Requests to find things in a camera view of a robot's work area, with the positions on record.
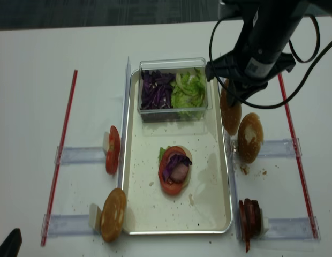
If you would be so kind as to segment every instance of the sliced tomato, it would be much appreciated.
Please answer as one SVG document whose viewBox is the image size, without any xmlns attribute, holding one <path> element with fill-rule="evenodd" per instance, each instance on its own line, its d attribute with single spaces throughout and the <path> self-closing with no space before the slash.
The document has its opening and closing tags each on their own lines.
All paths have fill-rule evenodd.
<svg viewBox="0 0 332 257">
<path fill-rule="evenodd" d="M 108 174 L 115 174 L 118 167 L 118 157 L 120 150 L 119 134 L 115 126 L 111 126 L 109 133 L 109 150 L 105 169 Z"/>
<path fill-rule="evenodd" d="M 174 154 L 186 155 L 184 150 L 178 146 L 172 146 L 172 147 L 168 148 L 161 158 L 161 161 L 159 164 L 159 172 L 158 172 L 162 190 L 164 190 L 165 193 L 168 193 L 170 195 L 178 194 L 183 188 L 183 183 L 180 183 L 180 184 L 173 183 L 170 179 L 168 179 L 167 181 L 164 181 L 162 178 L 162 171 L 165 169 L 167 163 L 169 162 L 170 156 L 174 155 Z"/>
</svg>

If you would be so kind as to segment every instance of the white table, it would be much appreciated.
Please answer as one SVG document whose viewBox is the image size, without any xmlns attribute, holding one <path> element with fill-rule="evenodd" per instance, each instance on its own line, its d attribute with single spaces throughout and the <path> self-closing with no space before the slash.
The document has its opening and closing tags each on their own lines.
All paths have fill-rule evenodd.
<svg viewBox="0 0 332 257">
<path fill-rule="evenodd" d="M 332 39 L 332 19 L 318 21 L 322 49 Z M 234 227 L 222 236 L 122 235 L 104 245 L 100 237 L 59 237 L 40 247 L 73 70 L 79 71 L 77 88 L 83 88 L 75 96 L 91 99 L 93 106 L 96 99 L 87 95 L 93 90 L 104 96 L 123 95 L 127 56 L 132 71 L 141 60 L 208 59 L 213 26 L 208 22 L 0 32 L 0 243 L 19 227 L 19 256 L 245 256 Z M 241 27 L 241 21 L 229 21 L 217 29 L 213 56 L 233 48 Z M 311 55 L 315 35 L 309 19 L 300 23 L 292 41 L 300 56 Z M 297 64 L 283 74 L 288 95 L 307 68 Z M 322 240 L 310 252 L 252 246 L 249 256 L 332 255 L 332 50 L 290 107 Z M 108 183 L 114 187 L 115 181 Z"/>
</svg>

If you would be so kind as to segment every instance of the black object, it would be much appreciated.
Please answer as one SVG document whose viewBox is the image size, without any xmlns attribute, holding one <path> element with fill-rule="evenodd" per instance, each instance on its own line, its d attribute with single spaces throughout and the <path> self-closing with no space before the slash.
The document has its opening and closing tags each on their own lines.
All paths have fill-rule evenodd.
<svg viewBox="0 0 332 257">
<path fill-rule="evenodd" d="M 16 257 L 20 250 L 21 244 L 21 230 L 14 229 L 0 245 L 0 257 Z"/>
<path fill-rule="evenodd" d="M 207 80 L 210 81 L 214 77 L 230 79 L 229 83 L 233 86 L 229 87 L 232 92 L 227 90 L 229 106 L 240 101 L 260 109 L 280 107 L 289 100 L 276 105 L 262 106 L 248 103 L 246 99 L 265 89 L 267 81 L 278 73 L 284 70 L 290 72 L 295 66 L 293 55 L 284 54 L 282 50 L 301 21 L 308 3 L 300 0 L 262 0 L 239 4 L 238 7 L 239 13 L 234 15 L 242 16 L 244 21 L 239 39 L 233 51 L 214 61 L 211 55 L 213 34 L 220 22 L 231 17 L 220 19 L 213 30 L 209 46 L 210 62 L 205 69 Z"/>
</svg>

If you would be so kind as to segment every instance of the gray carpet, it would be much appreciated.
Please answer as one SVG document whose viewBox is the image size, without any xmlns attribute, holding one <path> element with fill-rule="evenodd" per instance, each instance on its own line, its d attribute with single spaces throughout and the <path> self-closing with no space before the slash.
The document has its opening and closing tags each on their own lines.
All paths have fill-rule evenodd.
<svg viewBox="0 0 332 257">
<path fill-rule="evenodd" d="M 0 0 L 0 29 L 215 21 L 217 7 L 218 0 Z"/>
</svg>

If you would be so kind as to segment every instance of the red stick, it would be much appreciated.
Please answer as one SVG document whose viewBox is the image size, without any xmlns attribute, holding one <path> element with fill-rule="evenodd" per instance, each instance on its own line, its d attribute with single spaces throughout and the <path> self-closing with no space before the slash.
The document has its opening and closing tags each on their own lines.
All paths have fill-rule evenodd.
<svg viewBox="0 0 332 257">
<path fill-rule="evenodd" d="M 285 92 L 285 86 L 284 86 L 283 76 L 282 76 L 281 73 L 278 74 L 278 80 L 279 80 L 280 90 L 282 92 L 283 100 L 285 100 L 287 98 L 287 96 L 286 96 L 286 92 Z M 292 118 L 291 118 L 291 112 L 290 112 L 290 107 L 289 107 L 288 104 L 285 105 L 285 111 L 286 111 L 286 116 L 288 118 L 288 123 L 289 123 L 291 138 L 296 139 L 297 137 L 296 137 L 296 133 L 295 133 L 295 128 L 293 126 L 293 122 L 292 122 Z M 294 147 L 294 149 L 296 151 L 296 154 L 297 154 L 297 157 L 296 157 L 297 166 L 298 166 L 298 171 L 299 171 L 301 186 L 303 188 L 303 193 L 304 193 L 304 199 L 305 199 L 307 214 L 308 214 L 309 219 L 310 219 L 310 225 L 311 225 L 312 235 L 313 235 L 314 238 L 318 238 L 318 232 L 316 230 L 316 226 L 315 226 L 315 223 L 313 221 L 314 215 L 313 215 L 312 207 L 311 207 L 311 203 L 310 203 L 309 191 L 307 189 L 306 181 L 305 181 L 305 177 L 304 177 L 303 164 L 301 162 L 301 157 L 298 154 L 299 153 L 298 146 L 297 146 L 297 143 L 295 141 L 293 141 L 293 147 Z"/>
<path fill-rule="evenodd" d="M 76 88 L 77 74 L 78 74 L 78 71 L 74 70 L 73 79 L 72 79 L 72 85 L 71 85 L 71 90 L 70 90 L 70 96 L 69 96 L 69 102 L 67 104 L 67 109 L 66 109 L 66 114 L 65 114 L 65 119 L 64 119 L 63 131 L 62 131 L 61 138 L 60 138 L 59 149 L 63 148 L 64 142 L 65 142 L 67 124 L 69 122 L 69 116 L 70 116 L 70 112 L 71 112 L 71 105 L 72 105 L 72 99 L 73 99 L 74 89 Z M 50 189 L 48 207 L 47 207 L 47 212 L 46 212 L 47 213 L 46 234 L 48 232 L 49 217 L 50 217 L 50 215 L 52 213 L 52 206 L 53 206 L 54 193 L 55 193 L 55 188 L 56 188 L 56 185 L 57 185 L 57 179 L 58 179 L 58 174 L 59 174 L 59 167 L 60 167 L 59 164 L 55 164 L 53 181 L 52 181 L 52 186 L 51 186 L 51 189 Z M 46 239 L 47 239 L 46 236 L 42 236 L 41 246 L 45 246 Z"/>
</svg>

